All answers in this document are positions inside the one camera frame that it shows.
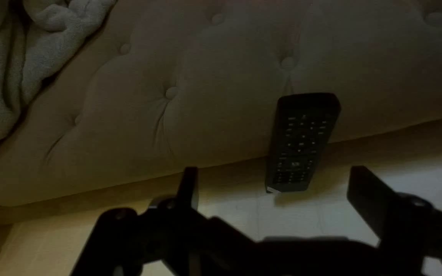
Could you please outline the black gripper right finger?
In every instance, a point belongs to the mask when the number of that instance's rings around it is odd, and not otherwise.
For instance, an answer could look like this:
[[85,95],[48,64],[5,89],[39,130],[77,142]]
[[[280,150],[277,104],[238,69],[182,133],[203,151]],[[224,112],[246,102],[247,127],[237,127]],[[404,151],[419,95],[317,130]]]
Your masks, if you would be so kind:
[[370,168],[350,168],[347,199],[379,237],[387,254],[422,254],[426,251],[427,202],[395,191]]

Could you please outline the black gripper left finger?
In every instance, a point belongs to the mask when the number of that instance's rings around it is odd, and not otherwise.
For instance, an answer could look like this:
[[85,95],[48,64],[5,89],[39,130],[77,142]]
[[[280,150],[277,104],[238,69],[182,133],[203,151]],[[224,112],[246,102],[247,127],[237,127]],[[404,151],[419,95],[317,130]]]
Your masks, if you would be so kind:
[[198,208],[198,168],[186,167],[175,196],[175,210]]

